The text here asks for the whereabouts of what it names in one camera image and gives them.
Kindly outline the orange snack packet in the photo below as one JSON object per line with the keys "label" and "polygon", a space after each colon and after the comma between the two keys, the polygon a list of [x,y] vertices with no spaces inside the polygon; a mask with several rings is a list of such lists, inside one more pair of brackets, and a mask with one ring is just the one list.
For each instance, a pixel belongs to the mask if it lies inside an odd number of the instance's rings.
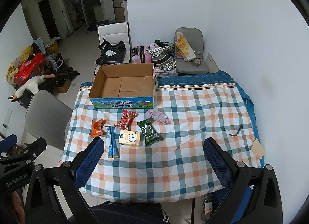
{"label": "orange snack packet", "polygon": [[106,134],[104,131],[104,125],[106,123],[106,120],[100,119],[98,121],[92,122],[91,126],[91,138],[100,137]]}

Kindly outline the long blue snack packet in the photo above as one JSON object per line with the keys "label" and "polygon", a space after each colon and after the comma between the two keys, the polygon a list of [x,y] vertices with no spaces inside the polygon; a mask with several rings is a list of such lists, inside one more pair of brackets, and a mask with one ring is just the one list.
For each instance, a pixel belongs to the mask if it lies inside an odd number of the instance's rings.
{"label": "long blue snack packet", "polygon": [[108,158],[119,158],[117,151],[117,144],[115,138],[115,127],[107,126],[107,136],[108,136]]}

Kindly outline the green snack packet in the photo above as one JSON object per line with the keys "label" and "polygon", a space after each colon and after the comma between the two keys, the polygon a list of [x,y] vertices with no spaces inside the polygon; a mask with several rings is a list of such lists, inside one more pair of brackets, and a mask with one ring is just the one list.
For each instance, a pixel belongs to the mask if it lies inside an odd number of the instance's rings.
{"label": "green snack packet", "polygon": [[153,143],[163,140],[163,137],[159,133],[157,133],[155,128],[152,126],[153,122],[153,118],[148,118],[143,121],[137,122],[137,126],[141,129],[141,132],[145,137],[146,146],[150,146]]}

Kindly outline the open cardboard box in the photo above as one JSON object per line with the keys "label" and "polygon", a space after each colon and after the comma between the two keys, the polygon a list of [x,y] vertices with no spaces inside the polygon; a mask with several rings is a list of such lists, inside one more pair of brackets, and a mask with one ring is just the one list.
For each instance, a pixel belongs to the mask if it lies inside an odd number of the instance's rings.
{"label": "open cardboard box", "polygon": [[155,67],[152,63],[101,66],[88,97],[98,109],[153,108]]}

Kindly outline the red snack packet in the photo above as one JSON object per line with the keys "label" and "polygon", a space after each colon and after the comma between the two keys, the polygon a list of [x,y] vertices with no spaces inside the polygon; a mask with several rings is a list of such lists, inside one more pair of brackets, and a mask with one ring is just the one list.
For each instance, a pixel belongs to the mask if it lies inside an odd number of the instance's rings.
{"label": "red snack packet", "polygon": [[130,126],[133,120],[138,116],[137,112],[133,112],[131,110],[123,109],[123,114],[119,119],[119,122],[114,126],[121,130],[130,130]]}

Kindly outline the grey plastic chair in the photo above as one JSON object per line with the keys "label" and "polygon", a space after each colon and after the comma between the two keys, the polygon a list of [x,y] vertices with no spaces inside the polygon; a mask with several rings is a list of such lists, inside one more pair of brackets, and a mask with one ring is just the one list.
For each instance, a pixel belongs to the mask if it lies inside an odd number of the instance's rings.
{"label": "grey plastic chair", "polygon": [[25,127],[33,137],[42,137],[48,145],[63,150],[72,112],[72,108],[54,95],[41,90],[29,103],[25,115]]}

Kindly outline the beige paper pieces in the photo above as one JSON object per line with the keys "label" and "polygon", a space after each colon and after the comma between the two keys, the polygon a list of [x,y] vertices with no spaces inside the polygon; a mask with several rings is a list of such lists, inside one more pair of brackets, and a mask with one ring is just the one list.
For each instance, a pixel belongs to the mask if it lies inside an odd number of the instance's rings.
{"label": "beige paper pieces", "polygon": [[263,158],[263,156],[265,154],[265,150],[264,150],[262,144],[259,142],[259,140],[257,138],[252,143],[251,151],[260,160]]}

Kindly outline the red plastic bag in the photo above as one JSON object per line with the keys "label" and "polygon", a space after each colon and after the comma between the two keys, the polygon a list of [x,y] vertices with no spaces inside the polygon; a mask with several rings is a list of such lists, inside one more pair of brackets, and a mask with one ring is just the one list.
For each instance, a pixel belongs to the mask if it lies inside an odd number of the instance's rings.
{"label": "red plastic bag", "polygon": [[22,86],[30,79],[31,74],[42,74],[43,66],[46,64],[45,55],[42,53],[35,53],[21,65],[19,71],[14,76],[16,85]]}

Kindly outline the yellow tissue pack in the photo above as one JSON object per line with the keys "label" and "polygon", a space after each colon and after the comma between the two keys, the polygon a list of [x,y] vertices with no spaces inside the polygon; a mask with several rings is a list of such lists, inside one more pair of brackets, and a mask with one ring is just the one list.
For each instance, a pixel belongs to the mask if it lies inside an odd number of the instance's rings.
{"label": "yellow tissue pack", "polygon": [[126,146],[140,146],[140,132],[121,130],[118,143]]}

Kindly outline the tape roll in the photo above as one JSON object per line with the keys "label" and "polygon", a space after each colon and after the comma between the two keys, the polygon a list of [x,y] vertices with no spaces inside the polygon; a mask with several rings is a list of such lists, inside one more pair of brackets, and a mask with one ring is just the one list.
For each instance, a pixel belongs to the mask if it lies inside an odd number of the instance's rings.
{"label": "tape roll", "polygon": [[202,65],[202,62],[201,62],[200,59],[195,58],[195,59],[192,60],[192,65],[193,65],[193,66],[201,66],[201,65]]}

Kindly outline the black plastic bag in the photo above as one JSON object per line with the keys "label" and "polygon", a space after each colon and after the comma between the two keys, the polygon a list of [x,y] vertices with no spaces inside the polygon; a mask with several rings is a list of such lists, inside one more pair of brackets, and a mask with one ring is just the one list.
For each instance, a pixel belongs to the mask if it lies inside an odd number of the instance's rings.
{"label": "black plastic bag", "polygon": [[100,56],[96,60],[97,65],[121,64],[127,51],[123,41],[111,44],[105,38],[97,48],[101,51]]}

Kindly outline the plaid quilt table cover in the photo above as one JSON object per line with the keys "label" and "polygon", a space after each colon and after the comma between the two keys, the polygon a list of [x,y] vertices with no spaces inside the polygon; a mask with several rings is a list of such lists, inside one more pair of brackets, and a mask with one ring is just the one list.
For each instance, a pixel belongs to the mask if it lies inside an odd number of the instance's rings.
{"label": "plaid quilt table cover", "polygon": [[213,138],[235,160],[262,167],[251,151],[259,138],[254,104],[227,73],[155,79],[154,109],[169,124],[152,123],[163,140],[146,146],[119,144],[119,158],[105,150],[81,192],[110,202],[178,202],[221,188],[203,143]]}

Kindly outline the purple knit cloth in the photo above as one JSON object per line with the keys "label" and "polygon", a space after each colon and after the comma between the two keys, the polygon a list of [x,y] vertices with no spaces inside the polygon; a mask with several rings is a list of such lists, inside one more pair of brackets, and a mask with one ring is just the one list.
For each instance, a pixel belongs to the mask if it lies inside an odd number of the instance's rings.
{"label": "purple knit cloth", "polygon": [[155,121],[163,123],[163,124],[169,124],[170,123],[170,119],[165,113],[160,112],[158,110],[154,110],[154,109],[149,109],[146,112],[146,118],[147,119],[152,118]]}

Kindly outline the white leather chair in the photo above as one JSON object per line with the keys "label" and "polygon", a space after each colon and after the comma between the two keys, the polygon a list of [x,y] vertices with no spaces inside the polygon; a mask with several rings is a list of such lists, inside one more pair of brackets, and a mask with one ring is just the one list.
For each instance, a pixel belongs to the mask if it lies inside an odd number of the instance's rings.
{"label": "white leather chair", "polygon": [[[127,22],[99,26],[98,35],[100,44],[103,42],[104,38],[111,44],[117,44],[120,41],[123,41],[127,50],[123,63],[130,63],[132,46],[129,35],[129,26]],[[95,64],[94,75],[97,74],[101,66],[103,65]]]}

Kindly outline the patterned tote bag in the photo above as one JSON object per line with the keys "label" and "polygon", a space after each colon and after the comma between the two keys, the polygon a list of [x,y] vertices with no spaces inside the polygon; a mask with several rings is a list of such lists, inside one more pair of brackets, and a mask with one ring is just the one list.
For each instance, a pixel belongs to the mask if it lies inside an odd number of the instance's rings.
{"label": "patterned tote bag", "polygon": [[161,70],[170,71],[176,68],[176,60],[174,58],[175,46],[168,44],[162,47],[155,47],[155,43],[146,49],[152,62]]}

